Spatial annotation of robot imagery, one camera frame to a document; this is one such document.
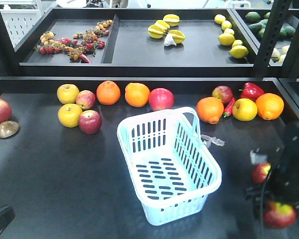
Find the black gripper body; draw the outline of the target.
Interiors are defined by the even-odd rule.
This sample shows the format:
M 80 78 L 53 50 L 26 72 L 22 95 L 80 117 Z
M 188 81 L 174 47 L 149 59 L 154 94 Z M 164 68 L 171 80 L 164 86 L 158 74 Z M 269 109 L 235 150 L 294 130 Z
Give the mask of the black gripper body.
M 299 182 L 296 181 L 279 182 L 271 179 L 245 188 L 244 195 L 246 200 L 252 200 L 255 217 L 259 217 L 267 208 L 266 200 L 292 205 L 299 212 Z

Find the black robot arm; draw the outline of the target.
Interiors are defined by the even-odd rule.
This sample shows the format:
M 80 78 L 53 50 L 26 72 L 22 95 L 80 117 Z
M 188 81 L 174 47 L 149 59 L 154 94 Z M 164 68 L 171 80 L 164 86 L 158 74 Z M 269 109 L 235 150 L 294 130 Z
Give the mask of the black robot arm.
M 299 121 L 286 125 L 283 142 L 282 155 L 264 182 L 244 190 L 245 198 L 252 199 L 256 219 L 265 210 L 266 200 L 292 205 L 299 210 Z

